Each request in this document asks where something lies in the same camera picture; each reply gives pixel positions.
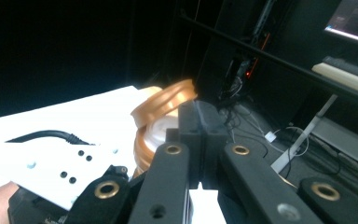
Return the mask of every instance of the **dark background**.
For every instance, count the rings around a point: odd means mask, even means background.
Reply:
[[[239,2],[244,7],[236,10],[238,18],[219,23],[221,8],[234,10]],[[198,1],[185,0],[1,0],[0,117],[128,85],[165,87],[188,77],[200,99],[215,99],[227,79],[229,57],[238,52],[230,46],[213,49],[218,41],[191,32],[175,16],[183,9],[224,32],[227,24],[241,21],[227,32],[246,42],[265,2],[200,1],[197,10]],[[339,2],[276,1],[265,27],[271,34],[266,51],[307,69],[327,55],[358,64],[357,43],[323,31]],[[289,122],[305,127],[332,93],[323,83],[265,61],[245,81],[245,97],[277,128]],[[327,117],[358,133],[358,100],[340,95]]]

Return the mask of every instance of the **white plastic part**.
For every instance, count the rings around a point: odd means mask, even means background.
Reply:
[[[144,137],[147,147],[155,152],[160,145],[165,143],[166,132],[169,128],[178,128],[178,118],[175,113],[170,113],[148,124]]]
[[[268,132],[266,134],[266,136],[264,136],[266,138],[267,141],[269,141],[270,143],[273,142],[275,140],[275,138],[277,138],[277,136],[275,135],[275,133],[272,132]]]
[[[0,143],[0,175],[66,210],[111,164],[111,147]]]

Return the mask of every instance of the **metal bolt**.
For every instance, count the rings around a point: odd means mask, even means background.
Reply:
[[[299,221],[301,219],[301,215],[298,210],[288,203],[278,204],[277,209],[278,213],[289,221]]]

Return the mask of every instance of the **monitor screen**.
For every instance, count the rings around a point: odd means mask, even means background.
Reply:
[[[358,0],[342,0],[325,31],[358,41]]]

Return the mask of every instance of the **black wall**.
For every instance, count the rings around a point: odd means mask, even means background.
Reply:
[[[324,27],[333,15],[338,0],[300,0],[275,7],[281,15],[268,51],[288,62],[311,69],[325,56],[343,58],[358,64],[358,44],[329,35]],[[331,91],[323,83],[310,83],[300,74],[263,62],[252,83],[252,95],[279,127],[289,122],[305,127],[322,107]],[[358,102],[339,96],[327,117],[358,133]]]
[[[0,0],[0,116],[144,85],[164,64],[175,6]]]

